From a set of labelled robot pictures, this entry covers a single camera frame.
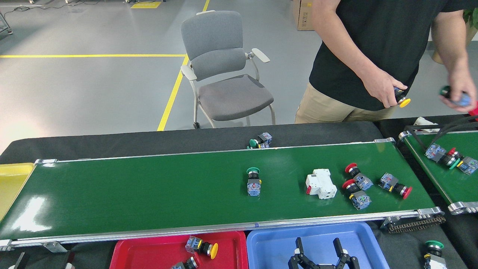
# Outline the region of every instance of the white circuit breaker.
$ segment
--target white circuit breaker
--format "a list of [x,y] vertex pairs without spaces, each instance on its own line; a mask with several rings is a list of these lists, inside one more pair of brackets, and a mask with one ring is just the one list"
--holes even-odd
[[317,194],[320,199],[334,198],[337,187],[332,183],[329,169],[314,169],[313,173],[307,175],[305,180],[307,194]]

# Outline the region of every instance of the plastic bin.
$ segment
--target plastic bin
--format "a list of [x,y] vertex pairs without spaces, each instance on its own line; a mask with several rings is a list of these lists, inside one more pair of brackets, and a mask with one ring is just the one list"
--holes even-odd
[[[244,232],[194,235],[209,243],[218,243],[216,258],[199,254],[200,268],[248,269]],[[110,269],[170,269],[193,254],[185,249],[189,235],[121,240],[115,246]]]
[[342,248],[358,258],[360,269],[389,269],[372,230],[363,222],[252,231],[247,237],[249,268],[288,268],[297,237],[304,255],[315,264],[337,264],[333,240],[338,237]]
[[0,165],[0,221],[22,190],[33,168],[33,163]]

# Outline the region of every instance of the blue tray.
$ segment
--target blue tray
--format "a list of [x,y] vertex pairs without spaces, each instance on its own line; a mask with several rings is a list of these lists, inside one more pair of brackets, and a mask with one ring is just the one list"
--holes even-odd
[[390,269],[370,227],[363,222],[252,231],[246,240],[249,269],[287,269],[300,237],[304,254],[316,264],[336,264],[333,240],[356,256],[360,269]]

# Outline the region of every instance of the chair armrest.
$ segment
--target chair armrest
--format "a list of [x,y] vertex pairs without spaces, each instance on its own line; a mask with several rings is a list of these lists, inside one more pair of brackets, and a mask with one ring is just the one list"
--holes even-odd
[[268,63],[270,62],[271,60],[269,59],[269,57],[267,57],[260,49],[258,48],[253,48],[252,49],[252,53],[257,56],[257,58],[259,58],[259,60],[261,60],[263,63]]
[[196,13],[196,16],[199,14],[204,14],[204,13],[209,13],[209,12],[214,12],[215,10],[208,10],[208,11],[203,11],[203,12],[198,12]]
[[181,66],[181,72],[183,73],[184,76],[190,81],[196,80],[196,74],[194,71],[190,68],[190,66]]

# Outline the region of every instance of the chair seat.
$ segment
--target chair seat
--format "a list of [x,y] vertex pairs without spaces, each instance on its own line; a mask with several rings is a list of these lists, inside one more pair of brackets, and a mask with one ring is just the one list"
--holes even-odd
[[271,93],[247,74],[204,85],[197,93],[204,111],[215,121],[246,117],[274,101]]

